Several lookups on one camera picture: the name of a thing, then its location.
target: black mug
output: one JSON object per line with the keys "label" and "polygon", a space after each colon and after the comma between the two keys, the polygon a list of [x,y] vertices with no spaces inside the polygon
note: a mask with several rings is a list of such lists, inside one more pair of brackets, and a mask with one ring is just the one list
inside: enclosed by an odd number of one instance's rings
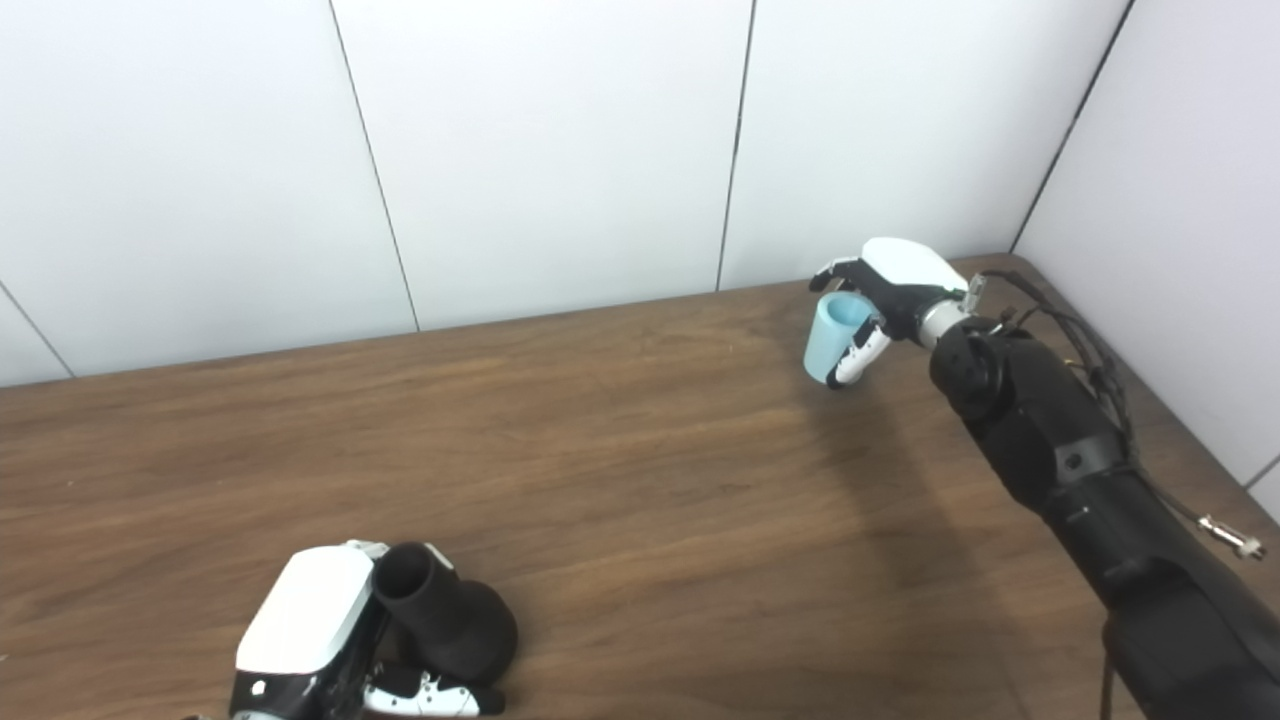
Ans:
{"label": "black mug", "polygon": [[422,543],[387,551],[374,594],[396,620],[401,660],[465,683],[490,684],[516,655],[516,618],[484,583],[460,580]]}

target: wood grain surface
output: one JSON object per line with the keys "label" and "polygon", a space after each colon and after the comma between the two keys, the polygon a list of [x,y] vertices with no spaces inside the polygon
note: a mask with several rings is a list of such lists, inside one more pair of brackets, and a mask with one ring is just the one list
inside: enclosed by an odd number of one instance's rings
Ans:
{"label": "wood grain surface", "polygon": [[[347,538],[431,541],[503,593],[512,719],[1093,716],[1084,582],[920,348],[842,392],[805,375],[814,301],[786,283],[0,392],[0,717],[224,716],[284,561]],[[993,281],[984,310],[1014,304]],[[1152,471],[1280,547],[1130,392]],[[1280,560],[1230,562],[1280,605]]]}

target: metal connector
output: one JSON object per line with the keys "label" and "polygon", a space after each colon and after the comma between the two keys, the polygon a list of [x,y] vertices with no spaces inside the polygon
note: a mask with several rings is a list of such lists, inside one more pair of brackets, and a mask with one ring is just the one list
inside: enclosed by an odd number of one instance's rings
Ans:
{"label": "metal connector", "polygon": [[977,274],[969,281],[969,290],[964,293],[964,300],[960,301],[960,310],[965,315],[973,315],[974,310],[978,309],[978,301],[982,300],[982,291],[987,288],[987,275]]}
{"label": "metal connector", "polygon": [[1208,537],[1230,547],[1231,552],[1242,560],[1245,557],[1262,560],[1267,556],[1267,548],[1262,547],[1262,542],[1258,541],[1258,538],[1247,536],[1230,525],[1219,523],[1208,515],[1196,520],[1196,527],[1208,533]]}

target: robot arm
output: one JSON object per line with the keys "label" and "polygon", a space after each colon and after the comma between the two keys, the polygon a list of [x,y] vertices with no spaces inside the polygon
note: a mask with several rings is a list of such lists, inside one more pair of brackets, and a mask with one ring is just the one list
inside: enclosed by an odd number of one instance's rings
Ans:
{"label": "robot arm", "polygon": [[[925,246],[876,238],[814,278],[852,284],[886,333],[932,351],[929,375],[1015,501],[1050,527],[1108,610],[1108,661],[1153,720],[1280,716],[1280,623],[1169,511],[1129,439],[1029,333],[973,314]],[[1208,516],[1199,529],[1261,557]]]}

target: robotic finger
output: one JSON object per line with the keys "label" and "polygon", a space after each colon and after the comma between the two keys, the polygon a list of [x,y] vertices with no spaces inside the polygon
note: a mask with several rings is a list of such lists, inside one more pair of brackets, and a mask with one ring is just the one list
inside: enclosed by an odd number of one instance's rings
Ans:
{"label": "robotic finger", "polygon": [[494,688],[467,687],[396,662],[374,666],[365,685],[365,710],[402,717],[498,715],[507,701]]}
{"label": "robotic finger", "polygon": [[840,389],[861,377],[863,370],[879,357],[888,347],[890,337],[884,334],[884,318],[873,314],[863,322],[854,333],[849,347],[827,373],[827,387]]}
{"label": "robotic finger", "polygon": [[858,287],[854,283],[854,266],[860,263],[856,255],[850,258],[836,258],[831,263],[822,266],[820,270],[814,273],[813,279],[809,281],[809,292],[822,292],[827,290],[831,281],[838,278],[840,284],[836,290],[847,290],[856,292]]}

